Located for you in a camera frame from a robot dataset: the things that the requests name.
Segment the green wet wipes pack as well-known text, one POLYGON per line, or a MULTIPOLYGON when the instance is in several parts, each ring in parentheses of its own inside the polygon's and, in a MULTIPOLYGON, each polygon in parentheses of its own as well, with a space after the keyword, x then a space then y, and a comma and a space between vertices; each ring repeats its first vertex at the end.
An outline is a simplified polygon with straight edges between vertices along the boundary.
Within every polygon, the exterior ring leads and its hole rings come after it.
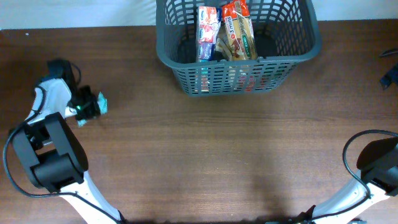
MULTIPOLYGON (((97 99, 97 104, 99 106, 99 114, 104 115, 108 112, 108 101, 102 94, 102 92, 99 92, 98 94, 98 99, 97 99)), ((77 121, 78 127, 81 128, 83 127, 87 122, 89 118, 86 119, 80 119, 77 121)))

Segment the spaghetti pasta packet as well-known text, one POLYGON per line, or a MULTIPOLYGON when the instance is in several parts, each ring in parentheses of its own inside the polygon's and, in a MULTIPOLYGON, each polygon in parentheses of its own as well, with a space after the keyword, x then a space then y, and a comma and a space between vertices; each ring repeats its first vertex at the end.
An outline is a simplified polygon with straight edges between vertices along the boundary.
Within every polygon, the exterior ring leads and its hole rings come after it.
POLYGON ((254 30, 246 0, 234 0, 222 8, 232 60, 257 59, 254 30))

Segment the Kleenex tissue multipack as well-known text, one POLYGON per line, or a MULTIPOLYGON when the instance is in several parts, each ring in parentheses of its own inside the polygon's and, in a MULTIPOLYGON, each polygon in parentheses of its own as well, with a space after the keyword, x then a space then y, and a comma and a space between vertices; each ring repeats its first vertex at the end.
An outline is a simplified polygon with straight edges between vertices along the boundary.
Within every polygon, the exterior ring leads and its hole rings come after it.
POLYGON ((196 62, 209 62, 214 58, 217 35, 221 27, 221 9, 198 6, 196 31, 196 62))

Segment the beige snack bag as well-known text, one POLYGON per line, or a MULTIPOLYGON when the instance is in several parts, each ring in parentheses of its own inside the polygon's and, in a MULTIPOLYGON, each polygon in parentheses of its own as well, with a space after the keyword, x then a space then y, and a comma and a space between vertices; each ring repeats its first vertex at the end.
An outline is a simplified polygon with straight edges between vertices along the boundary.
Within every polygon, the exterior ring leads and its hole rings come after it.
POLYGON ((231 50, 221 38, 217 38, 215 52, 220 53, 222 55, 222 59, 227 61, 231 61, 233 59, 231 50))

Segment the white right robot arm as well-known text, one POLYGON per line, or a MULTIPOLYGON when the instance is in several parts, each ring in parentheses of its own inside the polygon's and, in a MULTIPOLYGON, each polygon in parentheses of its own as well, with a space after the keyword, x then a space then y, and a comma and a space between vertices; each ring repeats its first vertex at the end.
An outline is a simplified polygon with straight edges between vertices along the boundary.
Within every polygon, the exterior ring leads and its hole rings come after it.
POLYGON ((357 178, 313 206, 305 223, 349 223, 374 204, 397 196, 397 138, 370 142, 360 153, 357 178))

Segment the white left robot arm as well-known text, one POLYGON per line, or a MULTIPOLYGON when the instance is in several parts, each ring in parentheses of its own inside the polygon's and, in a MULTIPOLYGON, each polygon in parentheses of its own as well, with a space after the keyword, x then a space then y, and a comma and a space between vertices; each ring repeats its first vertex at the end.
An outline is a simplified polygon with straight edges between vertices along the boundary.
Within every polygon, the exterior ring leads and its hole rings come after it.
POLYGON ((2 161, 7 178, 21 194, 30 198, 61 197, 87 223, 126 223, 121 212, 101 194, 88 171, 86 153, 68 126, 74 117, 79 126, 108 111, 108 101, 75 77, 74 63, 65 59, 47 62, 49 74, 34 86, 35 100, 28 117, 14 128, 3 147, 2 161), (13 179, 7 162, 12 146, 30 182, 45 194, 22 189, 13 179))

